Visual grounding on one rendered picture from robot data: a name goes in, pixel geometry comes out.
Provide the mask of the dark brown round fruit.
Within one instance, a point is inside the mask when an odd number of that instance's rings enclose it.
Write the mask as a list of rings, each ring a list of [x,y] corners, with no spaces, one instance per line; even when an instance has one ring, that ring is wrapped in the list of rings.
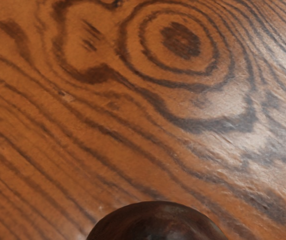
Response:
[[[86,240],[228,240],[201,212],[170,201],[143,201],[103,217]]]

